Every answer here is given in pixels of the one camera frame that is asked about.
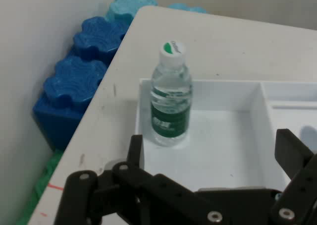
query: table surface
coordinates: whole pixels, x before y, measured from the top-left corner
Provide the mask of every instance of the table surface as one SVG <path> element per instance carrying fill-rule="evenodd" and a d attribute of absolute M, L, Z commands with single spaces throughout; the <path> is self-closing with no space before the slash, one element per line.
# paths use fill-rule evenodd
<path fill-rule="evenodd" d="M 66 178 L 101 174 L 125 159 L 139 79 L 150 78 L 164 41 L 180 40 L 193 79 L 317 80 L 317 31 L 147 6 L 139 10 L 73 135 L 30 225 L 53 224 Z M 103 224 L 125 224 L 117 215 Z"/>

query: white bottle cap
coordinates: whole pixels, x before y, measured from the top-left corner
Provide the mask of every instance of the white bottle cap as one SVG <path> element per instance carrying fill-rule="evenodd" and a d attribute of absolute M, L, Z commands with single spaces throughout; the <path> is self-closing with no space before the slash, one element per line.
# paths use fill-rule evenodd
<path fill-rule="evenodd" d="M 185 63 L 185 53 L 184 44 L 178 41 L 169 41 L 162 45 L 159 59 L 164 66 L 177 68 Z"/>

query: white plastic tray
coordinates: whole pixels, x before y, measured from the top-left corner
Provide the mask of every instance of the white plastic tray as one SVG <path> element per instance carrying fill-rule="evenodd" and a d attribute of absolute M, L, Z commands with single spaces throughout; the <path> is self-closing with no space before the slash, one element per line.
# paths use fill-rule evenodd
<path fill-rule="evenodd" d="M 141 80 L 136 133 L 144 137 L 147 172 L 163 173 L 193 191 L 244 186 L 283 190 L 289 179 L 274 158 L 276 129 L 289 128 L 316 149 L 315 83 L 194 81 L 193 88 L 188 136 L 167 148 L 152 136 L 150 81 Z"/>

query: black bracket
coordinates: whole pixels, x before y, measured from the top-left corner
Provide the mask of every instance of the black bracket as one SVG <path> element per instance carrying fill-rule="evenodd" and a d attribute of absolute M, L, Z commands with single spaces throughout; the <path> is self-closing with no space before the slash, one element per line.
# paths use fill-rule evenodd
<path fill-rule="evenodd" d="M 126 162 L 97 176 L 85 170 L 65 185 L 55 225 L 99 225 L 117 213 L 130 225 L 317 225 L 317 156 L 288 129 L 276 134 L 275 158 L 292 181 L 273 189 L 192 192 L 142 167 L 143 140 L 131 137 Z"/>

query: bottle label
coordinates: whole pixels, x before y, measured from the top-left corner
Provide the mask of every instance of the bottle label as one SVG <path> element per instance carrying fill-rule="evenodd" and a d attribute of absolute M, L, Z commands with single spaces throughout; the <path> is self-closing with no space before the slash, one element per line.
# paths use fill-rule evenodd
<path fill-rule="evenodd" d="M 190 106 L 179 113 L 164 113 L 151 104 L 152 127 L 163 137 L 177 137 L 186 132 L 189 124 Z"/>

